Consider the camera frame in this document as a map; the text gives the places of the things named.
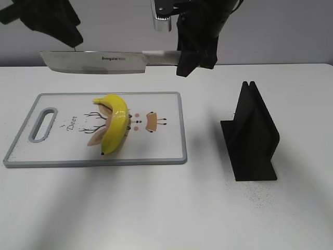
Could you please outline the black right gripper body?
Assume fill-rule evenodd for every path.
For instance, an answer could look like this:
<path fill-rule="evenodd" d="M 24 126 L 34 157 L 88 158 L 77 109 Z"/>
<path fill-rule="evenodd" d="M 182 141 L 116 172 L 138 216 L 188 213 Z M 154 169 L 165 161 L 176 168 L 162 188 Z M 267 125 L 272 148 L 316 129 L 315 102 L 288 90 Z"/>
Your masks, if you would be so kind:
<path fill-rule="evenodd" d="M 179 39 L 193 43 L 208 43 L 217 39 L 228 18 L 243 1 L 188 1 L 178 16 Z"/>

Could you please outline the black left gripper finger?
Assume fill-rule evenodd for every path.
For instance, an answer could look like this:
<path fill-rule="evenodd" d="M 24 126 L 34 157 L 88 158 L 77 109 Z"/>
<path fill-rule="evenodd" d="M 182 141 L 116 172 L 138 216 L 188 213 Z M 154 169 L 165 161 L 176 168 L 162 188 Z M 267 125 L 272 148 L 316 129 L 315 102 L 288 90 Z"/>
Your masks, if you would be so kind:
<path fill-rule="evenodd" d="M 69 47 L 83 43 L 81 21 L 69 1 L 13 1 L 1 9 L 1 23 L 19 19 L 32 31 L 47 34 Z"/>

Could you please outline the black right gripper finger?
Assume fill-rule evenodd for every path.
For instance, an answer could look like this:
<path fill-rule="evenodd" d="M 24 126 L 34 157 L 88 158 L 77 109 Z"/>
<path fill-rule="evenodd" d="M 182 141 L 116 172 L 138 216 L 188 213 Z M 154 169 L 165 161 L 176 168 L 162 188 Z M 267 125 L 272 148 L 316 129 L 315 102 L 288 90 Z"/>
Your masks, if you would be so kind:
<path fill-rule="evenodd" d="M 185 39 L 178 39 L 177 50 L 181 52 L 181 55 L 177 64 L 176 75 L 187 77 L 200 65 L 200 51 Z"/>
<path fill-rule="evenodd" d="M 217 38 L 199 36 L 199 67 L 213 69 L 217 62 Z"/>

